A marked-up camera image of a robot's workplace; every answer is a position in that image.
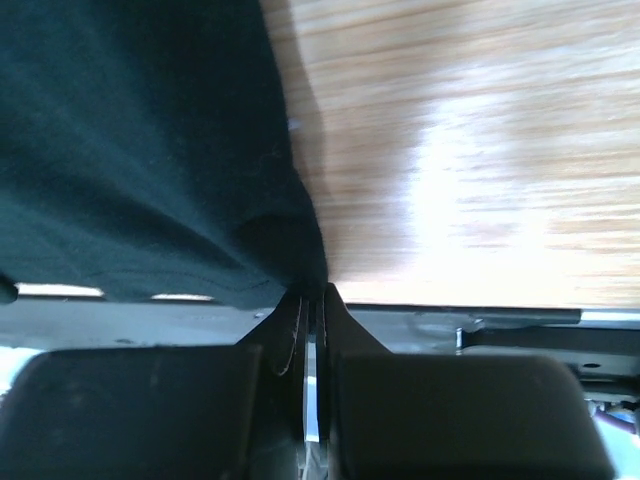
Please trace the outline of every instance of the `wooden table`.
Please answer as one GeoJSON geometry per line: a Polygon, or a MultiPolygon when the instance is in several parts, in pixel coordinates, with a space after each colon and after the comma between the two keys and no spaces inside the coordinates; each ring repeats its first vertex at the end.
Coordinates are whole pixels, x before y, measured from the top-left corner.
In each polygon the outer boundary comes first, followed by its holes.
{"type": "Polygon", "coordinates": [[[263,0],[346,300],[640,306],[631,0],[263,0]]]}

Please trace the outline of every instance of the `dark green fabric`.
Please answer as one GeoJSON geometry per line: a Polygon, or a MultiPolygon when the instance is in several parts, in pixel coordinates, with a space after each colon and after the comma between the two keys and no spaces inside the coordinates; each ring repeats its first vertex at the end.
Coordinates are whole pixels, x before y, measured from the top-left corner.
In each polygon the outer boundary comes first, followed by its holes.
{"type": "Polygon", "coordinates": [[[0,11],[0,277],[239,307],[321,291],[257,0],[0,11]]]}

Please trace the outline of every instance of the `wood grain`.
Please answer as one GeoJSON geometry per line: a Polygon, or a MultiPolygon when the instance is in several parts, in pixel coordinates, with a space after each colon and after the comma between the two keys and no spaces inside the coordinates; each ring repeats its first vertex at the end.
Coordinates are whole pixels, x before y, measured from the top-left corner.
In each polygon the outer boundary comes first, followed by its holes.
{"type": "Polygon", "coordinates": [[[625,0],[263,0],[346,300],[640,306],[625,0]]]}

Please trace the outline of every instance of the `wooden surface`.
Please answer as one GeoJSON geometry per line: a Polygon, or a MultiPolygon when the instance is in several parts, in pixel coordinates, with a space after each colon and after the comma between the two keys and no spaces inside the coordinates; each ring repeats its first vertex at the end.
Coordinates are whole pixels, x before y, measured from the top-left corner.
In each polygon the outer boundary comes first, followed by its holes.
{"type": "Polygon", "coordinates": [[[640,13],[263,0],[346,300],[640,306],[640,13]]]}

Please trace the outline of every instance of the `black cloth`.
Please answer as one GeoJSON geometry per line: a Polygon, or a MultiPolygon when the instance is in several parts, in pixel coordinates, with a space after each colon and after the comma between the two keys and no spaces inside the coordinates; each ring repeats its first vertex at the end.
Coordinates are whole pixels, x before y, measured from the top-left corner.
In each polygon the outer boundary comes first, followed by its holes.
{"type": "Polygon", "coordinates": [[[12,282],[243,308],[321,291],[257,0],[1,5],[5,298],[12,282]]]}

